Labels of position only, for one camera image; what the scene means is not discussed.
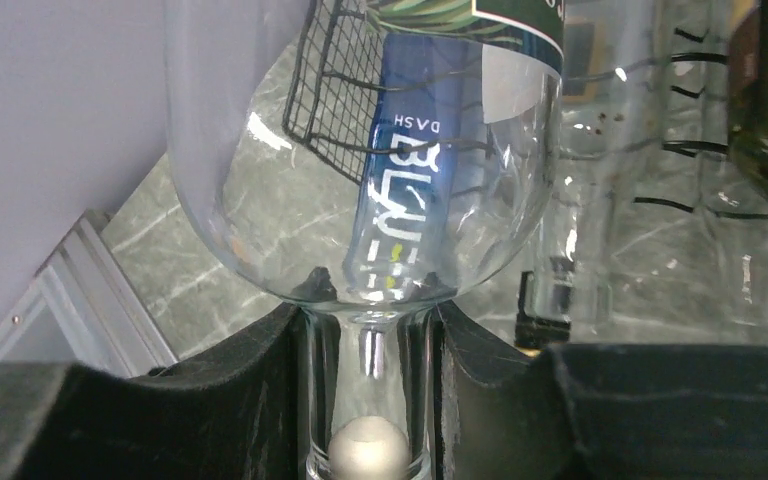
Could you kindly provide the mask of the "blue liquid glass bottle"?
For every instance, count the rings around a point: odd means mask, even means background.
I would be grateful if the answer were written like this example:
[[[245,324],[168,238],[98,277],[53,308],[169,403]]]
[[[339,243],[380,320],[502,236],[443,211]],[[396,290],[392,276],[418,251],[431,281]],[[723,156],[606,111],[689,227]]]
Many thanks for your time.
[[[370,303],[412,295],[443,268],[456,194],[485,157],[478,43],[389,34],[372,116],[352,240],[351,293]]]

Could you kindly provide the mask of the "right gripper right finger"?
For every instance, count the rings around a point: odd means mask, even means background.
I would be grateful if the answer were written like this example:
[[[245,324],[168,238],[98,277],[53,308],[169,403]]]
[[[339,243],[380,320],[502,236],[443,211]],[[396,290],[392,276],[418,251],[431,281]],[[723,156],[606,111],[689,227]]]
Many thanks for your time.
[[[768,348],[560,344],[527,357],[445,303],[444,479],[768,479]]]

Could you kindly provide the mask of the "clear wine bottle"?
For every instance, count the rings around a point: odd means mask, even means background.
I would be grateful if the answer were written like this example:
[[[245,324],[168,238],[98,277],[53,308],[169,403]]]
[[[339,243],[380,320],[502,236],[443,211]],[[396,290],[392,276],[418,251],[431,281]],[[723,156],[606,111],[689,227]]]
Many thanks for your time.
[[[768,201],[726,160],[726,1],[680,1],[665,145],[612,248],[612,316],[635,343],[768,345]]]

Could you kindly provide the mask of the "square black-capped liquor bottle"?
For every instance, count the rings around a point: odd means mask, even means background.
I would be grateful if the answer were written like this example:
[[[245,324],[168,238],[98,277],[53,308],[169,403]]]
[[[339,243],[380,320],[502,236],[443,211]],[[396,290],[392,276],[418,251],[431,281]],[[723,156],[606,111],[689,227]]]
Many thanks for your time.
[[[531,357],[606,315],[602,264],[611,202],[599,171],[606,140],[597,117],[605,97],[593,78],[604,70],[606,45],[605,21],[568,17],[560,154],[532,266],[522,276],[515,328],[516,347]]]

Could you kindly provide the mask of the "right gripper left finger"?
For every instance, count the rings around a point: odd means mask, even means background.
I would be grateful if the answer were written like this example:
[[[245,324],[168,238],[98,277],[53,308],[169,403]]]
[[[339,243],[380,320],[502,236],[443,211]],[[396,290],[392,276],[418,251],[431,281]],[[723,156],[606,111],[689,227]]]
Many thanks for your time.
[[[122,379],[0,363],[0,479],[296,479],[299,311]]]

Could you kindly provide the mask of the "clear silver-capped bottle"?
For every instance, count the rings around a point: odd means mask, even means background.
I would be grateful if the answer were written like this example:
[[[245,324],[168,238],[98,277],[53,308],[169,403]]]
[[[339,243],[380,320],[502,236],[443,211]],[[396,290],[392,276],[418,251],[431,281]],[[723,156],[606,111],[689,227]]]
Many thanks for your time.
[[[431,310],[551,188],[561,1],[167,1],[167,155],[229,270],[305,315],[308,479],[430,479]]]

